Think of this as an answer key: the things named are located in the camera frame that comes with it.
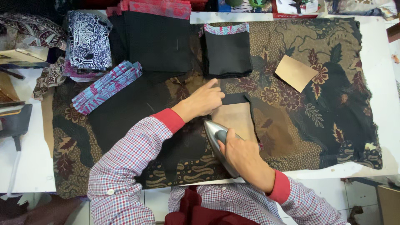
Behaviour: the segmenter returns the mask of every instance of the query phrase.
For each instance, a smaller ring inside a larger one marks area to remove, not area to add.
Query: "finger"
[[[236,138],[235,130],[233,128],[229,128],[228,132],[226,134],[226,142],[225,143],[228,143],[229,140],[232,140],[234,138]]]
[[[225,93],[223,93],[223,92],[218,93],[218,97],[220,97],[221,99],[225,98]]]
[[[221,92],[221,88],[220,87],[216,87],[216,88],[210,88],[211,91],[215,91],[215,92]]]
[[[217,140],[218,144],[220,145],[220,151],[221,153],[225,156],[225,145],[222,143],[222,141]]]
[[[218,83],[218,80],[217,80],[217,78],[214,78],[214,79],[210,80],[208,83],[206,83],[205,85],[203,85],[203,87],[205,87],[206,89],[209,89],[216,83]]]

